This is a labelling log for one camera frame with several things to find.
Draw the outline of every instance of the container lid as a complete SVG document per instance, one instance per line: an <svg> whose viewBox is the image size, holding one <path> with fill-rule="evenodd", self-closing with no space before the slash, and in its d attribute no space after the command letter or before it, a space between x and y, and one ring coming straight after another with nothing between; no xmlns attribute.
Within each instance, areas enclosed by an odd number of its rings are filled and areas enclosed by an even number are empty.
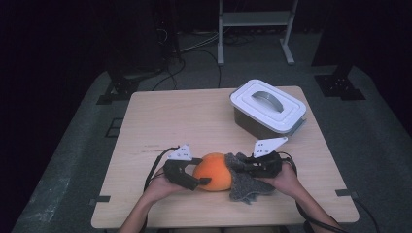
<svg viewBox="0 0 412 233"><path fill-rule="evenodd" d="M288 133L306 113L306 106L284 91L250 80L230 94L232 105L267 128Z"/></svg>

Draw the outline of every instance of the wire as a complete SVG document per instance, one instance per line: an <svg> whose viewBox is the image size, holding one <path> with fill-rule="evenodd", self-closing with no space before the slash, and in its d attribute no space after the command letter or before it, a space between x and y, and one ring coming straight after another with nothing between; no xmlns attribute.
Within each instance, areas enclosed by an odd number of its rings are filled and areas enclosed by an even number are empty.
<svg viewBox="0 0 412 233"><path fill-rule="evenodd" d="M160 173L160 174L155 175L154 177L151 178L151 181L154 180L154 179L156 179L156 178L158 178L158 177L160 177L160 176L163 175L163 174L164 174L164 173Z"/></svg>
<svg viewBox="0 0 412 233"><path fill-rule="evenodd" d="M158 42L159 44L161 44L161 45L164 46L163 43L165 43L165 42L167 41L167 38L168 38L168 33L167 33L167 31L164 30L164 29L160 29L160 28L158 28L156 31L160 31L160 32L163 32L163 33L164 33L164 39L162 40L162 42Z"/></svg>
<svg viewBox="0 0 412 233"><path fill-rule="evenodd" d="M334 226L325 224L325 223L323 223L323 222L321 222L321 221L318 221L318 220L316 220L316 219L314 219L314 218L311 218L310 216L308 216L308 215L303 211L302 207L300 207L300 205L297 204L297 202L296 202L296 206L297 206L297 210L298 210L299 213L303 216L303 218L305 218L305 219L308 220L309 222L311 222L311 223L313 223L313 224L315 224L315 225L318 225L318 226L322 227L323 229L326 229L326 230L331 231L331 232L348 233L348 232L345 231L345 230L336 228L336 227L334 227Z"/></svg>
<svg viewBox="0 0 412 233"><path fill-rule="evenodd" d="M246 4L247 4L247 1L244 1L244 2L243 2L242 9L241 9L239 12L243 12L243 11L245 10ZM235 8L233 9L233 12L238 12L238 7L239 7L239 5L240 5L240 0L237 1L236 6L235 6ZM223 32L223 34L225 34L227 31L229 31L230 28L231 28L231 27L227 27L226 30ZM212 37L206 39L205 41L202 41L202 42L200 42L200 43L197 43L197 44L194 45L194 46L191 46L191 47L188 47L188 48L185 48L185 49L181 49L180 52L185 52L185 51L188 51L188 50L197 49L197 48L206 46L207 44L210 44L210 43L218 40L219 34L218 34L217 32L215 32L214 34L215 34L215 35L213 35Z"/></svg>
<svg viewBox="0 0 412 233"><path fill-rule="evenodd" d="M185 67L186 67L186 62L185 62L184 59L182 59L182 62L183 62L183 66L182 66L182 68L181 68L178 72L176 72L176 73L174 73L174 74L169 73L170 75L169 75L168 77L162 79L161 81L159 81L159 82L152 88L152 91L154 91L154 90L155 90L161 83L163 83L164 81L166 81L166 80L168 80L168 79L170 79L170 78L172 78L172 79L174 80L174 79L175 79L174 76L177 75L177 74L179 74L179 73L181 73L181 72L183 71L183 69L185 69ZM176 80L173 81L173 84L175 85L175 88L176 88L176 85L177 85Z"/></svg>
<svg viewBox="0 0 412 233"><path fill-rule="evenodd" d="M290 154L286 153L286 152L280 151L280 152L278 152L278 153L285 154L285 155L287 155L289 158L292 158L292 156L291 156Z"/></svg>
<svg viewBox="0 0 412 233"><path fill-rule="evenodd" d="M174 77L174 74L172 74L172 73L170 72L169 66L167 66L166 72L170 75L170 78L172 78L173 85L174 85L173 89L177 90L177 89L178 89L178 87L177 87L178 82L176 81L176 79L175 79L175 77Z"/></svg>
<svg viewBox="0 0 412 233"><path fill-rule="evenodd" d="M381 231L379 230L379 225L378 222L376 221L375 217L373 217L372 213L366 208L366 206L358 200L358 198L352 198L354 202L356 202L358 205L360 205L366 213L369 215L369 217L372 219L373 224L375 225L375 229L377 233L380 233Z"/></svg>
<svg viewBox="0 0 412 233"><path fill-rule="evenodd" d="M248 36L250 36L251 39L248 39L246 36L238 36L236 34L230 34L228 35L228 37L224 37L223 42L227 46L241 47L255 40L255 36L253 35L248 35Z"/></svg>
<svg viewBox="0 0 412 233"><path fill-rule="evenodd" d="M156 160L155 160L155 162L154 162L154 165L152 166L152 169L151 169L151 171L149 172L149 175L146 177L145 187L143 188L143 191L145 191L146 188L148 188L151 180L153 179L153 178L152 178L152 175L154 174L155 169L156 169L158 163L160 162L161 158L163 157L163 155L165 155L167 152L169 152L169 151L171 151L171 150L177 150L177 149L178 149L178 148L169 148L169 149L166 149L166 150L164 150L164 151L156 158Z"/></svg>
<svg viewBox="0 0 412 233"><path fill-rule="evenodd" d="M208 53L209 55L212 56L212 58L213 58L213 59L215 60L215 62L216 62L216 65L218 66L218 70L219 70L218 88L221 88L222 70L221 70L221 66L220 66L219 63L218 63L218 59L217 59L211 52L209 52L209 51L207 51L207 50L190 50L190 52L192 52L192 51L203 51L203 52L206 52L206 53Z"/></svg>
<svg viewBox="0 0 412 233"><path fill-rule="evenodd" d="M231 29L231 27L227 27L226 30L223 32L223 34L226 34L230 29ZM253 37L252 35L251 35L251 37L252 37L252 40L248 40L245 37L237 37L237 38L243 38L245 40L245 42L242 42L242 43L233 43L233 42L229 43L229 42L226 41L227 39L232 39L233 40L233 38L223 38L223 42L224 42L225 45L228 45L228 46L243 46L245 44L251 43L255 39L255 37ZM218 38L219 38L219 34L217 32L215 32L212 37L210 37L210 38L208 38L204 41L201 41L201 42L199 42L199 43L197 43L193 46L190 46L190 47L187 47L187 48L184 48L184 49L180 49L180 52L185 52L185 51L188 51L188 50L194 50L194 49L197 49L197 48L200 48L200 47L204 47L204 46L206 46L210 43L213 43L213 42L217 41Z"/></svg>
<svg viewBox="0 0 412 233"><path fill-rule="evenodd" d="M192 35L192 36L208 38L210 34L216 34L216 31L197 31L197 30L193 30L193 31L189 32L189 34Z"/></svg>

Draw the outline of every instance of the wooden table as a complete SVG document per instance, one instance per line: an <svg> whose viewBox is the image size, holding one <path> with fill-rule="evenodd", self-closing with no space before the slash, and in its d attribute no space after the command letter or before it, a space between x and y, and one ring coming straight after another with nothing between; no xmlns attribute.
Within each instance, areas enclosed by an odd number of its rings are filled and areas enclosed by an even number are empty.
<svg viewBox="0 0 412 233"><path fill-rule="evenodd" d="M349 196L318 123L302 90L279 87L306 104L307 122L277 151L289 153L302 184L339 222L355 222L359 213ZM194 157L210 152L251 155L256 138L234 122L229 94L235 89L136 92L130 99L112 160L91 220L95 228L119 228L143 192L155 159L164 150L188 143ZM166 156L160 162L162 166ZM186 171L191 174L193 166ZM148 227L291 225L302 223L294 201L275 191L252 205L229 200L229 191L184 191L156 203Z"/></svg>

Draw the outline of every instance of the shelf leg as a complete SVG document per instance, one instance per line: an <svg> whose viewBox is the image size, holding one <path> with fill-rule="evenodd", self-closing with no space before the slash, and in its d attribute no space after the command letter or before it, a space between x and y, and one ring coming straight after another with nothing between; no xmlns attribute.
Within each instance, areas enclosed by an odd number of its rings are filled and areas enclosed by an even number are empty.
<svg viewBox="0 0 412 233"><path fill-rule="evenodd" d="M293 1L291 14L289 15L289 19L288 19L288 26L286 27L285 38L280 40L282 50L285 54L286 60L287 60L289 65L294 65L294 59L293 59L291 50L289 49L288 42L289 42L289 38L290 38L291 32L292 32L294 16L296 15L297 2L298 2L298 0Z"/></svg>
<svg viewBox="0 0 412 233"><path fill-rule="evenodd" d="M224 54L223 54L223 0L219 1L218 64L220 66L224 65Z"/></svg>

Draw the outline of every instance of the person's arm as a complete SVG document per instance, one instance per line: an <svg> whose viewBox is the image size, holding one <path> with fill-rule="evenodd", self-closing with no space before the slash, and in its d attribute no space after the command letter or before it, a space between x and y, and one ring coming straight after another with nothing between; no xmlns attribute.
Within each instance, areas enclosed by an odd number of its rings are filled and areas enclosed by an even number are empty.
<svg viewBox="0 0 412 233"><path fill-rule="evenodd" d="M145 192L137 201L136 205L124 221L119 232L139 232L145 223L146 216L157 201L169 196L170 194L185 190L183 187L173 184L167 180L160 168Z"/></svg>
<svg viewBox="0 0 412 233"><path fill-rule="evenodd" d="M272 184L280 192L293 198L309 217L327 225L342 229L303 187L289 163L284 163L282 165L282 171L275 178L261 178L260 180ZM318 225L311 222L309 223L316 233L330 232Z"/></svg>

